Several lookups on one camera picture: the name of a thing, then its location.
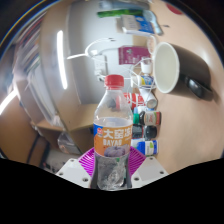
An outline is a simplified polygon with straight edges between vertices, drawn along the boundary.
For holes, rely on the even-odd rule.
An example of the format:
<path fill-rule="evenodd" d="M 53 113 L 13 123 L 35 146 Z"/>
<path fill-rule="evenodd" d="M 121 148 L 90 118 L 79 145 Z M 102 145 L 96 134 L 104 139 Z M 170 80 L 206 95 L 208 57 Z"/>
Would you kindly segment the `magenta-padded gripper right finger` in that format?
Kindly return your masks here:
<path fill-rule="evenodd" d="M 154 156 L 146 157 L 137 149 L 130 148 L 126 178 L 128 188 L 140 188 L 167 175 Z"/>

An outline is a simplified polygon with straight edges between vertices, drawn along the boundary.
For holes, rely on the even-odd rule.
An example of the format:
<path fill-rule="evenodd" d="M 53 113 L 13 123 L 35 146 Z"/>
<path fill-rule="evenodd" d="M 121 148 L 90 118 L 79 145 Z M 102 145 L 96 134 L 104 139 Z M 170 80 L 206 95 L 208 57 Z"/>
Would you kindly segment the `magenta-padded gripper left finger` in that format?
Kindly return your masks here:
<path fill-rule="evenodd" d="M 94 149 L 91 148 L 78 159 L 70 158 L 56 173 L 57 176 L 84 188 L 97 187 L 94 176 Z"/>

